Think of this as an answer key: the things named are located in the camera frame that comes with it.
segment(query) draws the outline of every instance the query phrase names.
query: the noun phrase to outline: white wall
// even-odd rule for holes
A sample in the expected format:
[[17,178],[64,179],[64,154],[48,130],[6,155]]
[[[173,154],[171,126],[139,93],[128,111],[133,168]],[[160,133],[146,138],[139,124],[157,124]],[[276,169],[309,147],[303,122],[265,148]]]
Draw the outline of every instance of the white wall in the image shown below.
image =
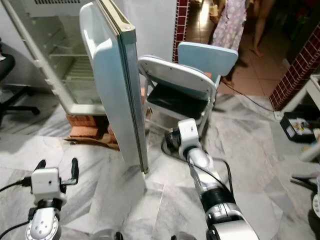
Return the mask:
[[172,61],[176,0],[113,0],[136,28],[138,57]]
[[48,88],[48,85],[44,80],[44,75],[34,66],[33,57],[30,55],[27,47],[21,40],[16,27],[9,18],[1,1],[0,38],[2,38],[2,51],[13,55],[16,62],[14,69],[5,78],[4,84],[29,85],[37,88]]

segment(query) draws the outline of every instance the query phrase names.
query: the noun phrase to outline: chair backrest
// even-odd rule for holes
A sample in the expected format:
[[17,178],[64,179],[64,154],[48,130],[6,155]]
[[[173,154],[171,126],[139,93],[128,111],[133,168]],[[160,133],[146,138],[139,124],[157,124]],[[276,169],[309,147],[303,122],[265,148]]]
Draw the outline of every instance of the chair backrest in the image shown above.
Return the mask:
[[238,52],[224,47],[184,41],[178,46],[178,59],[179,64],[211,73],[211,79],[218,85],[220,76],[228,75],[235,65]]
[[174,88],[197,99],[208,100],[217,91],[216,84],[203,72],[156,56],[140,57],[138,67],[147,80]]
[[1,54],[5,59],[0,60],[0,81],[2,81],[15,67],[16,61],[12,55]]

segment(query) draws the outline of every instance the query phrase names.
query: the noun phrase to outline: floral dress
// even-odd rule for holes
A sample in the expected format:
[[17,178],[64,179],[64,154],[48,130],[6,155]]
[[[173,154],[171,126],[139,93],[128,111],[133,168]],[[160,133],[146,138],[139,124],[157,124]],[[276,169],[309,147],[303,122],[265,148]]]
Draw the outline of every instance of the floral dress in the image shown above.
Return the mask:
[[212,45],[238,51],[246,19],[246,0],[227,0]]

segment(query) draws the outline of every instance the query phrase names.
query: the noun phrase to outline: black toolbox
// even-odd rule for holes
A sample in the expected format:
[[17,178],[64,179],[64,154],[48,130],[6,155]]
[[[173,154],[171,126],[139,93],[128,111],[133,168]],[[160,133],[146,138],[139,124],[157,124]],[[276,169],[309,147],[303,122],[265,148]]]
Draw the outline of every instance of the black toolbox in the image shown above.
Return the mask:
[[314,112],[302,112],[302,111],[292,111],[285,112],[284,116],[280,122],[281,127],[283,128],[286,136],[289,140],[294,141],[296,143],[312,143],[316,140],[315,135],[313,134],[298,134],[295,128],[289,122],[289,119],[305,119],[309,125],[310,129],[320,128],[319,115]]

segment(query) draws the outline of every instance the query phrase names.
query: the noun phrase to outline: chair seat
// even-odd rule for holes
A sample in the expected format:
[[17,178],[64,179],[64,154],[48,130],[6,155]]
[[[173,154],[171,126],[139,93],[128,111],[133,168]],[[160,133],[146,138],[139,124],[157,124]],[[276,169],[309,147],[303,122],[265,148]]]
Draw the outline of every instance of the chair seat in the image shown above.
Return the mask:
[[208,101],[193,98],[171,87],[157,84],[147,97],[147,101],[187,118],[199,119]]
[[16,63],[13,56],[4,53],[1,54],[5,57],[5,60],[0,61],[0,81],[11,72]]

